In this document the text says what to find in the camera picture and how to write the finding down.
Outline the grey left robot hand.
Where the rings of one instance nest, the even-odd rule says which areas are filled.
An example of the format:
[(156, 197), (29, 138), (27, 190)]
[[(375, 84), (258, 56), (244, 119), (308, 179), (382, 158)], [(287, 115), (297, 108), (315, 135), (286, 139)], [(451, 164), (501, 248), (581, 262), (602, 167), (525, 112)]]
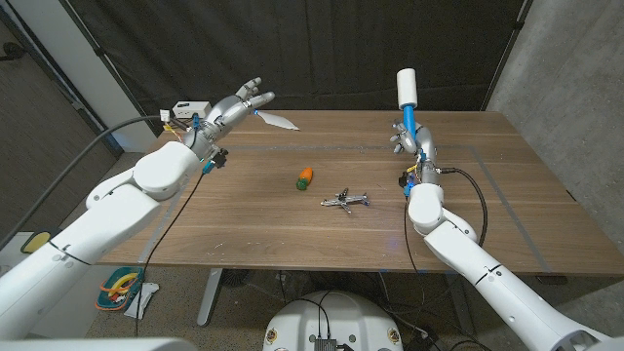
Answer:
[(260, 77), (253, 78), (242, 85), (234, 95), (220, 100), (207, 116), (200, 120), (199, 127), (183, 137), (182, 143), (199, 159), (212, 154), (220, 139), (227, 136), (255, 109), (275, 98), (273, 92), (261, 94), (258, 91), (260, 83)]

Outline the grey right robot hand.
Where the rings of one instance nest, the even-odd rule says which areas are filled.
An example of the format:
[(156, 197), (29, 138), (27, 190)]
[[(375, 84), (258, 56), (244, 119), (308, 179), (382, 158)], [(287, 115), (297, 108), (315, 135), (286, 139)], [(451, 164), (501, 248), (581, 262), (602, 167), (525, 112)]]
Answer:
[(437, 148), (429, 129), (416, 123), (413, 136), (399, 121), (395, 121), (392, 127), (395, 134), (390, 137), (390, 141), (395, 143), (394, 153), (404, 152), (412, 158), (412, 164), (406, 173), (414, 174), (421, 183), (438, 185)]

